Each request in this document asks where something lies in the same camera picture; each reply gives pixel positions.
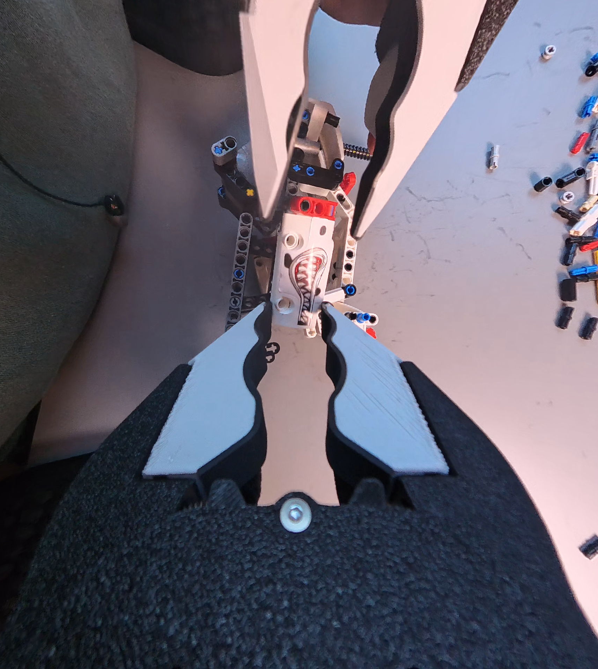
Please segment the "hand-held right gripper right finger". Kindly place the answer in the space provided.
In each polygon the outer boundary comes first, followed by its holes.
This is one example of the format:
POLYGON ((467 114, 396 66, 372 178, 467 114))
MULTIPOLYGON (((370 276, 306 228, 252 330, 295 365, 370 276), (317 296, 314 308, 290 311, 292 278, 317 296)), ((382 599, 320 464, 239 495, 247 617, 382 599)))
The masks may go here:
POLYGON ((322 307, 334 383, 327 454, 339 476, 448 474, 401 359, 333 305, 322 307))

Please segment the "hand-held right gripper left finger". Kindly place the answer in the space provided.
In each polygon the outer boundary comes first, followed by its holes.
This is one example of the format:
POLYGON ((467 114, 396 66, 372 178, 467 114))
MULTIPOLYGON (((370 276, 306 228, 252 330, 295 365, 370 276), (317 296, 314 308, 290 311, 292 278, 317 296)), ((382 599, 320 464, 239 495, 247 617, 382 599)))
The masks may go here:
POLYGON ((144 478, 251 478, 261 469, 267 440, 257 387, 269 338, 264 302, 189 362, 144 478))

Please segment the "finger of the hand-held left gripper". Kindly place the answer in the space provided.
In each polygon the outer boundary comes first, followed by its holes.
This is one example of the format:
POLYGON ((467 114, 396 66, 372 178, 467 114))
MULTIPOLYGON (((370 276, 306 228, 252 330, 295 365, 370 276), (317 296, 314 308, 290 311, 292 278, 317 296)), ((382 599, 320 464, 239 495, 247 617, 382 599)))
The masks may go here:
POLYGON ((362 175, 351 235, 361 239, 437 129, 485 1, 409 1, 400 21, 395 69, 376 115, 376 145, 362 175))
POLYGON ((307 101, 308 38, 317 1, 250 1, 240 12, 253 169, 269 219, 287 177, 307 101))

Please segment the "white black toy truck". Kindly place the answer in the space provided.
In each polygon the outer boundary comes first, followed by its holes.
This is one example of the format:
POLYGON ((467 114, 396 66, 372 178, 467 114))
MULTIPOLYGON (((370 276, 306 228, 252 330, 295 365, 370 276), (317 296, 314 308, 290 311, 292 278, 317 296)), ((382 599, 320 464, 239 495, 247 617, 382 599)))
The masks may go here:
POLYGON ((361 327, 377 323, 345 305, 353 297, 357 242, 350 234, 354 172, 345 172, 347 156, 369 159, 362 147, 344 144, 332 105, 309 100, 276 213, 263 220, 251 176, 249 146, 224 137, 211 147, 221 178, 219 204, 238 220, 225 329, 229 330, 262 302, 269 302, 273 322, 321 332, 321 305, 342 308, 361 327))

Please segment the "person's left hand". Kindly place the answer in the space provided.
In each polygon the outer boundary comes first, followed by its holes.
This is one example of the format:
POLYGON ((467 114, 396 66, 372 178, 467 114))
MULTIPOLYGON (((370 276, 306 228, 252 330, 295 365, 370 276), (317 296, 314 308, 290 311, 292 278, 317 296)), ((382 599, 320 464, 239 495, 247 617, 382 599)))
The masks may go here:
POLYGON ((386 0, 323 0, 320 9, 328 16, 345 24, 379 27, 387 11, 386 0))

